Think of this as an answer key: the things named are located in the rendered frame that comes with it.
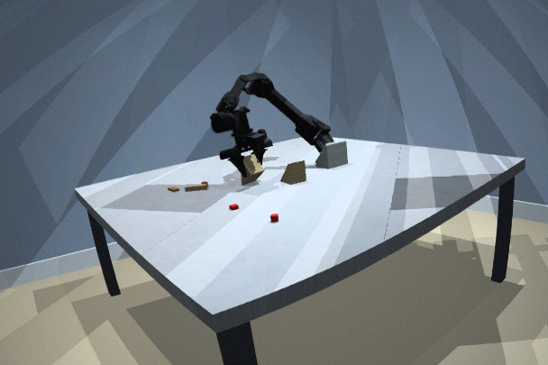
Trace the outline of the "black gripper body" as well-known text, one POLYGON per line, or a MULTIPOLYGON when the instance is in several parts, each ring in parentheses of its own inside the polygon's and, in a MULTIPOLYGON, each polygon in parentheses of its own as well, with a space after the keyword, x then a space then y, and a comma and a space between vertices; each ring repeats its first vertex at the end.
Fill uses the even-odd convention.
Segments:
POLYGON ((262 150, 265 150, 265 148, 273 146, 272 140, 270 138, 268 138, 268 139, 264 140, 265 144, 260 145, 259 147, 250 146, 250 148, 248 148, 249 145, 246 145, 246 144, 245 144, 246 145, 245 147, 241 147, 240 132, 243 131, 244 133, 247 133, 248 129, 249 129, 249 132, 253 132, 253 129, 250 128, 250 126, 244 126, 244 127, 233 130, 233 133, 231 133, 231 137, 234 137, 236 146, 233 146, 234 148, 231 148, 231 149, 228 149, 228 150, 225 150, 225 151, 221 151, 220 152, 220 159, 221 160, 237 158, 237 157, 242 156, 241 153, 243 153, 243 152, 246 152, 246 151, 253 151, 253 152, 262 151, 262 150), (244 149, 242 150, 242 148, 244 148, 244 149))

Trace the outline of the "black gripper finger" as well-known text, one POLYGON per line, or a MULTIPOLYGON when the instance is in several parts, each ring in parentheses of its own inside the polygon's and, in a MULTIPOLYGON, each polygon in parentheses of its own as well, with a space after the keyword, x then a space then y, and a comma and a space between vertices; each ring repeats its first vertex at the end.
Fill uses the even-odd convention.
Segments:
MULTIPOLYGON (((245 169, 245 166, 244 166, 243 159, 244 159, 244 155, 243 155, 243 156, 240 156, 240 157, 237 157, 237 158, 228 159, 228 160, 231 161, 231 163, 232 163, 232 164, 241 172, 241 174, 246 178, 246 177, 247 177, 247 174, 246 174, 246 169, 245 169)), ((228 161, 228 160, 227 160, 227 161, 228 161)))
POLYGON ((255 152, 252 152, 251 154, 255 154, 255 156, 257 157, 257 159, 259 160, 261 166, 262 166, 262 159, 263 159, 263 154, 265 153, 265 151, 267 151, 268 149, 265 149, 265 150, 262 150, 262 151, 255 151, 255 152))

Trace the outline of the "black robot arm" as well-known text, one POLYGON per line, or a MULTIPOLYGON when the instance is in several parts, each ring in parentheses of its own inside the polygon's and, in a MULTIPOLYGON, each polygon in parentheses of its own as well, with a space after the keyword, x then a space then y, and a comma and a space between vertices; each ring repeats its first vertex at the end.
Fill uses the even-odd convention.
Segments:
MULTIPOLYGON (((244 106, 240 107, 240 110, 235 110, 239 104, 239 95, 242 91, 256 97, 266 98, 271 102, 280 112, 295 123, 296 132, 311 146, 315 145, 319 153, 322 152, 322 148, 326 143, 335 142, 329 133, 331 129, 328 125, 315 119, 312 115, 303 114, 282 94, 275 90, 272 81, 266 75, 257 72, 240 75, 236 79, 232 89, 224 94, 221 102, 216 107, 217 113, 213 113, 210 117, 213 132, 226 132, 249 126, 246 113, 250 112, 250 110, 244 106), (251 82, 249 87, 245 87, 248 82, 251 82)), ((241 147, 245 147, 246 145, 259 147, 265 144, 264 140, 267 138, 265 129, 259 129, 257 132, 249 132, 248 129, 247 133, 240 132, 241 147)))

